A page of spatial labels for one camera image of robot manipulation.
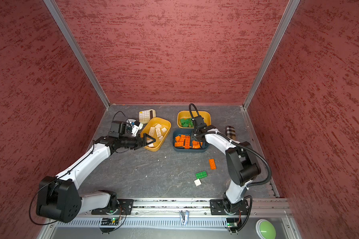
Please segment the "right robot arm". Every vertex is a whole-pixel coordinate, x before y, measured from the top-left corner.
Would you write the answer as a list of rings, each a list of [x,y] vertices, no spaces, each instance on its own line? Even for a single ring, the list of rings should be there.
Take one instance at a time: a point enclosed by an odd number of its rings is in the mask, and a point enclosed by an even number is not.
[[[230,185],[223,195],[223,205],[229,213],[237,210],[245,200],[246,191],[252,186],[266,184],[269,179],[255,182],[261,174],[258,163],[260,155],[248,142],[240,143],[222,134],[212,125],[207,125],[202,116],[192,117],[192,136],[201,142],[213,145],[226,156]]]

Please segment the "green 2x3 lego plate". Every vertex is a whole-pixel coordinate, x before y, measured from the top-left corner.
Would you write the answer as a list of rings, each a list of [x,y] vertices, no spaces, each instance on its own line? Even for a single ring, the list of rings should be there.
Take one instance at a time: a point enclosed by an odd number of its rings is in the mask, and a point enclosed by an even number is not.
[[[207,177],[207,172],[206,171],[201,171],[195,174],[197,179],[203,179]]]

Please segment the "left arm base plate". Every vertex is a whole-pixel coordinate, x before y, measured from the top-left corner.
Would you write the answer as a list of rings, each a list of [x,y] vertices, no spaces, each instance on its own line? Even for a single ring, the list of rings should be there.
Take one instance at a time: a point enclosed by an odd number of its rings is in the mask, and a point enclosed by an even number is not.
[[[111,206],[92,210],[91,214],[105,216],[130,215],[133,209],[133,204],[133,199],[118,199]]]

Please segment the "orange 2x4 lego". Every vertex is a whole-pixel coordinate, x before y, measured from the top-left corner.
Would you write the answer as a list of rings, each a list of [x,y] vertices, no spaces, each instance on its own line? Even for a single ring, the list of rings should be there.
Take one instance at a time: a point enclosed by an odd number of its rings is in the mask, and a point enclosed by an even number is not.
[[[181,142],[175,142],[175,147],[176,148],[183,148],[184,147],[184,142],[181,141]]]

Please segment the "white 2x4 lego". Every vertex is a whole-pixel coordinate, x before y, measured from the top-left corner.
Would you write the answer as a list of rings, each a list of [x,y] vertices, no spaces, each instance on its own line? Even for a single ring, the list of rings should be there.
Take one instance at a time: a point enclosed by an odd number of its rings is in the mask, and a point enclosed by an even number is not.
[[[160,128],[156,128],[156,135],[157,137],[161,137],[162,136],[162,133],[161,133],[161,129]]]
[[[149,135],[150,135],[150,136],[154,136],[155,131],[156,131],[156,128],[155,128],[155,127],[150,127]]]

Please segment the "orange curved lego piece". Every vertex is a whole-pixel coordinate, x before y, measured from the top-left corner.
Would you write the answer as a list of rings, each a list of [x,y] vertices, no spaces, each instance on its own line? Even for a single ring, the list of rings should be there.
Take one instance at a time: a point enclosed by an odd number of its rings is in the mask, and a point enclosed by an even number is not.
[[[202,142],[197,141],[195,149],[201,149],[202,148]]]

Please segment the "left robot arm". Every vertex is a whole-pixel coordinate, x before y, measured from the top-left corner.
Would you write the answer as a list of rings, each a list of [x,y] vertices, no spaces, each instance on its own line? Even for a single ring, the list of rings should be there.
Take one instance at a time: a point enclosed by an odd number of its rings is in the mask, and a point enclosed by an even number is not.
[[[77,215],[101,209],[106,213],[120,213],[121,206],[115,192],[101,190],[80,195],[78,190],[84,180],[104,160],[120,148],[137,150],[154,144],[156,139],[148,134],[136,137],[103,136],[76,162],[56,176],[47,176],[39,183],[34,196],[36,214],[53,222],[71,222]]]

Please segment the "orange long lego chassis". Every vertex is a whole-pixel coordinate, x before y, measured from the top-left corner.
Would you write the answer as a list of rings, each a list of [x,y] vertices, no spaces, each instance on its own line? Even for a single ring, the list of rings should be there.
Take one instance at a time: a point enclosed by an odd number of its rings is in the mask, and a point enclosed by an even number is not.
[[[184,149],[190,149],[190,136],[184,138]]]

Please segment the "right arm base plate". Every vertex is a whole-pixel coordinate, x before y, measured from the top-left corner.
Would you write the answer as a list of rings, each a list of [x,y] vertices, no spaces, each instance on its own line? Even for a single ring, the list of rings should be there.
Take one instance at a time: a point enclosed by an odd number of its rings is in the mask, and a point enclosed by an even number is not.
[[[212,215],[247,215],[249,204],[247,200],[231,204],[227,199],[210,200],[210,211]]]

